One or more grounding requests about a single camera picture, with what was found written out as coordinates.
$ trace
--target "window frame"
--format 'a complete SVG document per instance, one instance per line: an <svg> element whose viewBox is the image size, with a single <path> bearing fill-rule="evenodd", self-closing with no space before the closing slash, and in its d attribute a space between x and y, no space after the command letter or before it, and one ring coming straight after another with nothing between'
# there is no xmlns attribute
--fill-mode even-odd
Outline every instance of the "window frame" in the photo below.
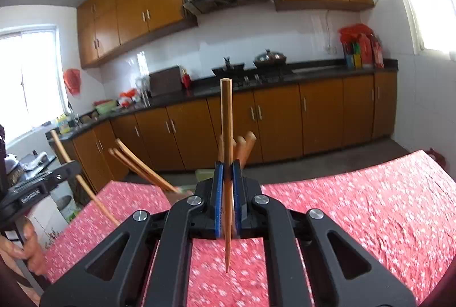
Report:
<svg viewBox="0 0 456 307"><path fill-rule="evenodd" d="M67 113L68 112L68 97L67 97L67 94L66 94L65 88L64 88L65 84L63 81L62 62L61 62L60 56L59 56L60 44L58 42L58 38L59 38L58 28L56 26L52 26L52 25L27 26L24 28L17 28L14 30L0 32L0 40L5 39L5 38L10 38L10 37L15 37L15 36L22 37L23 34L40 33L40 32L51 32L52 33L52 39L54 41L54 49L55 49L54 64L55 64L56 71L58 74L58 77L57 77L58 78L57 79L58 93L59 93L60 103L62 105L62 110L64 113ZM35 132L49 130L49 126L52 126L52 125L53 125L52 121L49 120L47 122L44 122L42 125L40 125L38 127L32 127L31 130L8 141L8 143L6 143L5 146L8 149L11 146L13 146L14 144L21 141L22 139L25 139L28 136L31 136Z"/></svg>

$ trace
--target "finger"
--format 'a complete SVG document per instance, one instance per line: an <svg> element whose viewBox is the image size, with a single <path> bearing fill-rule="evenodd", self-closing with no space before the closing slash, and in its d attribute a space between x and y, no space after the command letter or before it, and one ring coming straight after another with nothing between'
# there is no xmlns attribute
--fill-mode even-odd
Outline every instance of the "finger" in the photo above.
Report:
<svg viewBox="0 0 456 307"><path fill-rule="evenodd" d="M0 249L5 251L10 257L19 259L27 258L26 253L23 249L11 243L4 236L0 236Z"/></svg>

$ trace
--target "kitchen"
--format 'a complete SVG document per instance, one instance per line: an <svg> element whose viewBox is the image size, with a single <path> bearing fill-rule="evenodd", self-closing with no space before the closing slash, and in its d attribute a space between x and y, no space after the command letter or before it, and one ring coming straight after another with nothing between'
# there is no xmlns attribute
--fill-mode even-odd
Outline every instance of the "kitchen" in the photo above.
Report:
<svg viewBox="0 0 456 307"><path fill-rule="evenodd" d="M72 94L62 78L63 112L68 113L68 102L74 111L67 118L69 132L41 126L7 143L7 151L22 156L33 138L39 141L35 149L63 162L50 136L53 128L96 195L111 181L142 183L109 153L116 139L171 184L194 188L199 174L213 170L220 149L219 81L225 76L233 80L233 137L255 134L246 172L260 183L330 176L432 146L443 152L452 172L453 155L444 139L437 132L427 140L415 134L421 116L410 122L414 113L406 110L418 99L409 103L405 97L415 73L403 60L405 46L398 45L407 37L406 10L389 0L0 0L0 5L0 28L56 24L61 71L76 71L73 81L80 88ZM370 26L382 41L383 66L347 62L353 53L338 30L357 23ZM282 64L262 66L271 58ZM243 69L232 69L237 65ZM94 112L98 101L131 102L120 94L136 88L130 106ZM383 156L385 144L390 149ZM342 157L337 169L331 164L336 156ZM304 174L313 164L325 170ZM285 170L296 174L279 174ZM73 194L84 206L88 197L79 191Z"/></svg>

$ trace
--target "kitchen floor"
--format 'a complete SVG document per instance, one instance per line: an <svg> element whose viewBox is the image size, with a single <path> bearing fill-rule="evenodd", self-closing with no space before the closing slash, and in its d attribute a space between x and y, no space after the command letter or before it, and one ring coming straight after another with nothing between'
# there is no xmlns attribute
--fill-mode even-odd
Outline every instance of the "kitchen floor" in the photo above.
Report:
<svg viewBox="0 0 456 307"><path fill-rule="evenodd" d="M408 153L402 146L387 138L299 160L247 167L244 169L244 175L257 180L260 184L302 181L375 166ZM195 173L163 173L161 175L174 186L186 186L188 189L192 189L197 183ZM124 181L146 183L133 173L129 173Z"/></svg>

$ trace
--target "lower cabinet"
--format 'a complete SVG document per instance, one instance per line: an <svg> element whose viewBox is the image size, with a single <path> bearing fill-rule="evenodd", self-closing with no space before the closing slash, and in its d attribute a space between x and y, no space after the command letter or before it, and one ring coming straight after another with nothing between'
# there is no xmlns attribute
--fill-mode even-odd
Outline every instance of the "lower cabinet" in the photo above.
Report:
<svg viewBox="0 0 456 307"><path fill-rule="evenodd" d="M390 136L396 123L397 74L396 72L376 73L375 110L372 138Z"/></svg>
<svg viewBox="0 0 456 307"><path fill-rule="evenodd" d="M211 97L207 100L207 103L218 143L218 137L222 134L220 97ZM261 139L258 130L258 114L255 107L254 94L251 91L233 94L233 137L234 139L237 139L238 136L245 137L249 131L255 134L257 141L250 153L247 164L261 163L263 158L261 156Z"/></svg>
<svg viewBox="0 0 456 307"><path fill-rule="evenodd" d="M301 157L302 116L299 86L254 91L263 161Z"/></svg>
<svg viewBox="0 0 456 307"><path fill-rule="evenodd" d="M177 148L166 108L136 114L140 133L154 171L183 171L184 163Z"/></svg>
<svg viewBox="0 0 456 307"><path fill-rule="evenodd" d="M144 140L140 135L134 114L117 117L111 120L115 136L122 141L133 154L145 164L150 166L149 154L145 148Z"/></svg>
<svg viewBox="0 0 456 307"><path fill-rule="evenodd" d="M373 76L343 79L343 145L371 141L374 110Z"/></svg>
<svg viewBox="0 0 456 307"><path fill-rule="evenodd" d="M299 86L304 154L340 148L343 142L343 81L327 79Z"/></svg>
<svg viewBox="0 0 456 307"><path fill-rule="evenodd" d="M99 192L113 179L113 175L99 147L95 131L90 130L81 134L74 139L73 144L79 162L82 164L92 186Z"/></svg>
<svg viewBox="0 0 456 307"><path fill-rule="evenodd" d="M206 99L166 108L186 170L213 168L217 143Z"/></svg>

